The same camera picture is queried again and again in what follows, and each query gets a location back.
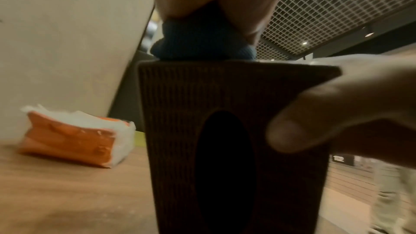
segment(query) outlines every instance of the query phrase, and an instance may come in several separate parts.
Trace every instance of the table surface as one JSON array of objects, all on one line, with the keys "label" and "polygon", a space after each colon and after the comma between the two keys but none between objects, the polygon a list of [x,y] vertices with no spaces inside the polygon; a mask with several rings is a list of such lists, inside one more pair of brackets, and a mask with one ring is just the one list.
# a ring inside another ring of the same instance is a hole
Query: table surface
[{"label": "table surface", "polygon": [[0,145],[0,233],[156,234],[146,149],[103,169]]}]

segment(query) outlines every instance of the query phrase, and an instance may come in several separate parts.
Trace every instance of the blue fabric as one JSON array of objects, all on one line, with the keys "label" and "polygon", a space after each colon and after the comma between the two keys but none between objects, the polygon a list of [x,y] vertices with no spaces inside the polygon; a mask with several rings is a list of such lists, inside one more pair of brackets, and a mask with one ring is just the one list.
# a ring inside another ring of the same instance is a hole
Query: blue fabric
[{"label": "blue fabric", "polygon": [[256,49],[227,20],[216,2],[182,19],[167,19],[164,38],[150,50],[164,61],[226,59],[254,60]]}]

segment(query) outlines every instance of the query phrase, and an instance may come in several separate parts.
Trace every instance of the light fixture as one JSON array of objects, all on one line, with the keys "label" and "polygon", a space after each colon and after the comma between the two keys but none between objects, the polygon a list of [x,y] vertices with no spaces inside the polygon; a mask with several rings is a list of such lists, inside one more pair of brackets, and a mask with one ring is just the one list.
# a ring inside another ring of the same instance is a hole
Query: light fixture
[{"label": "light fixture", "polygon": [[366,38],[373,35],[374,34],[373,27],[371,25],[365,26],[365,33],[366,33],[365,35]]}]

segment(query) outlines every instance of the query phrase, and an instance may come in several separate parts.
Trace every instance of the plastic wrapper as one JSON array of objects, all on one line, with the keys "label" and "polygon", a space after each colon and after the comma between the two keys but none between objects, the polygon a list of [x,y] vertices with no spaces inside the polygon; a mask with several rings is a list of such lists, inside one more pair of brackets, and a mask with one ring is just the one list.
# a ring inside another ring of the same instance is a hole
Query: plastic wrapper
[{"label": "plastic wrapper", "polygon": [[40,154],[101,167],[113,167],[134,148],[133,122],[95,117],[81,111],[49,111],[26,106],[32,124],[20,153]]}]

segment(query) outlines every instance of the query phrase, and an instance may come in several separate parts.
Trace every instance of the pants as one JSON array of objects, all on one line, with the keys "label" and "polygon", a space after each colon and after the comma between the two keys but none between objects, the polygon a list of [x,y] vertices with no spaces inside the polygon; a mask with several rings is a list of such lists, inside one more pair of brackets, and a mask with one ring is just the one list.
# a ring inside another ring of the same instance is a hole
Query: pants
[{"label": "pants", "polygon": [[403,231],[416,234],[416,170],[378,161],[374,168],[374,182],[377,196],[371,207],[372,227],[394,233],[394,225],[400,216],[400,191],[403,185],[410,199]]}]

